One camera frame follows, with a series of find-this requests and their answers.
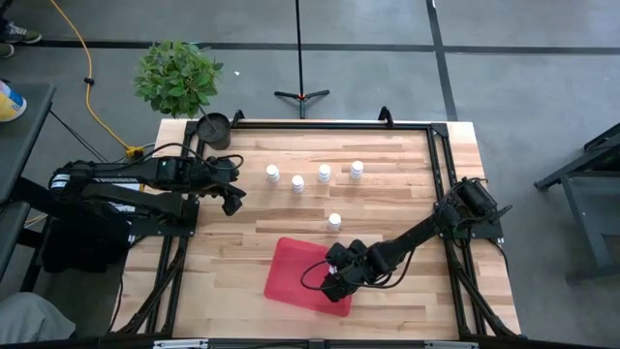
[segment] microphone stand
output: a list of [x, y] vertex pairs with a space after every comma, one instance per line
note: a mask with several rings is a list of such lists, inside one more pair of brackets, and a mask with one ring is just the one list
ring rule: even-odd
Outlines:
[[299, 24], [299, 0], [294, 0], [294, 10], [297, 21], [297, 58], [299, 60], [299, 94], [275, 91], [273, 94], [278, 97], [293, 98], [299, 102], [299, 118], [306, 118], [306, 102], [312, 97], [325, 96], [329, 94], [329, 90], [322, 90], [308, 94], [303, 93], [303, 65], [301, 63], [301, 28]]

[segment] concrete floor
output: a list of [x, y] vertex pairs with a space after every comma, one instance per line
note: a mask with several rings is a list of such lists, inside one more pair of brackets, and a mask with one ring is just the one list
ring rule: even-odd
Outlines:
[[[436, 0], [446, 45], [620, 46], [620, 3], [613, 0]], [[293, 1], [95, 0], [58, 3], [90, 40], [178, 39], [212, 43], [293, 43]], [[423, 0], [303, 1], [307, 43], [432, 44]], [[9, 17], [48, 38], [72, 38], [46, 1], [15, 1]], [[133, 96], [139, 49], [92, 49], [93, 107], [121, 138], [154, 141], [161, 115]], [[210, 107], [252, 118], [296, 118], [296, 108], [272, 96], [297, 91], [296, 56], [286, 50], [213, 50], [225, 63], [221, 94]], [[581, 146], [618, 122], [620, 56], [448, 54], [459, 120], [473, 121], [489, 186], [500, 204], [511, 285], [521, 329], [536, 339], [620, 346], [620, 278], [569, 286], [567, 272], [591, 256], [561, 188], [538, 193], [532, 183], [578, 155]], [[122, 148], [88, 115], [86, 72], [78, 48], [18, 48], [0, 61], [0, 77], [58, 86], [53, 109], [109, 159]], [[374, 119], [387, 105], [397, 119], [446, 120], [434, 53], [308, 51], [306, 91], [331, 95], [308, 109], [310, 118]], [[66, 137], [58, 143], [57, 135]], [[91, 155], [49, 118], [26, 167], [47, 182], [53, 170]], [[28, 252], [19, 249], [0, 298], [17, 288]], [[102, 333], [111, 314], [120, 267], [105, 275], [78, 271], [44, 275], [45, 294], [78, 324], [79, 335]]]

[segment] red tray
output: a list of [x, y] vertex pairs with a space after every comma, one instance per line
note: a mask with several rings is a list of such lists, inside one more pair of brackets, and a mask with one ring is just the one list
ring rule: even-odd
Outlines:
[[[264, 296], [270, 300], [305, 307], [327, 314], [347, 316], [351, 311], [351, 296], [339, 302], [330, 301], [321, 291], [301, 286], [301, 274], [313, 264], [326, 258], [327, 247], [292, 238], [280, 238], [275, 247]], [[329, 272], [327, 263], [308, 272], [306, 285], [320, 287]]]

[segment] sneaker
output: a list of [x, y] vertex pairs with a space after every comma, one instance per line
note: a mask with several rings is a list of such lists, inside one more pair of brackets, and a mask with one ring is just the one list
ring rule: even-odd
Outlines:
[[4, 33], [0, 35], [0, 40], [8, 44], [34, 44], [40, 41], [41, 38], [41, 34], [36, 31], [18, 27], [13, 22], [7, 24]]
[[13, 45], [0, 43], [0, 58], [9, 58], [15, 52]]

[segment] gray table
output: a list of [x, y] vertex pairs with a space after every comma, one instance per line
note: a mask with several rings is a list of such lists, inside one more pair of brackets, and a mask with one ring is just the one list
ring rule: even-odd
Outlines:
[[30, 205], [16, 198], [15, 187], [21, 184], [30, 190], [29, 186], [34, 184], [22, 178], [21, 172], [39, 137], [56, 88], [46, 83], [11, 83], [10, 86], [26, 99], [28, 108], [16, 120], [0, 123], [0, 280], [16, 245], [26, 244], [35, 248], [35, 253], [21, 289], [32, 291], [40, 270], [36, 257], [43, 237], [22, 228]]
[[56, 90], [50, 84], [11, 83], [10, 86], [26, 99], [28, 108], [16, 120], [0, 123], [0, 204], [9, 200], [21, 176]]
[[534, 183], [540, 191], [562, 184], [573, 218], [587, 237], [594, 267], [567, 275], [568, 282], [618, 275], [609, 238], [620, 238], [620, 123], [583, 146], [571, 163]]

